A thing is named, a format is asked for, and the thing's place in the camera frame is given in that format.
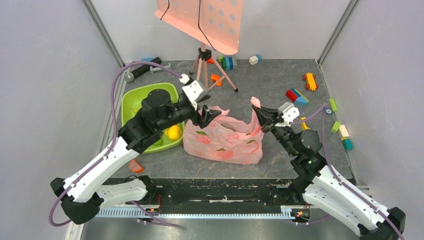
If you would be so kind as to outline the pink plastic bag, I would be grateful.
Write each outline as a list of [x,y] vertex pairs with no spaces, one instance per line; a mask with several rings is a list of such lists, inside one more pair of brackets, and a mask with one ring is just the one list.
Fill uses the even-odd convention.
[[251,121],[246,123],[231,116],[230,110],[219,106],[211,110],[221,111],[207,127],[201,129],[191,120],[183,130],[184,150],[193,156],[207,160],[254,165],[263,157],[262,140],[264,133],[255,111],[251,112]]

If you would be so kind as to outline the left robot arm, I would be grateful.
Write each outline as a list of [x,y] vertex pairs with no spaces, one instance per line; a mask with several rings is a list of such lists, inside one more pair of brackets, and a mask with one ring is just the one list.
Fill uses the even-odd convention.
[[141,102],[136,115],[118,131],[112,142],[83,169],[71,177],[55,178],[50,186],[70,222],[77,225],[93,219],[100,211],[119,204],[151,204],[158,188],[148,176],[116,185],[105,185],[120,167],[142,154],[174,125],[191,120],[207,127],[222,112],[206,105],[199,111],[182,92],[176,103],[164,89],[152,90]]

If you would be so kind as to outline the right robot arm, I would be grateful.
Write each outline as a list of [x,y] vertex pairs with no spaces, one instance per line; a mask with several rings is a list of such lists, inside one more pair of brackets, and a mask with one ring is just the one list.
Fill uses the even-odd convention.
[[406,214],[398,207],[372,199],[342,176],[320,154],[325,147],[313,129],[295,132],[298,109],[285,103],[278,109],[253,104],[260,129],[272,133],[294,159],[290,162],[297,178],[289,185],[289,199],[295,204],[308,203],[353,231],[361,240],[403,240]]

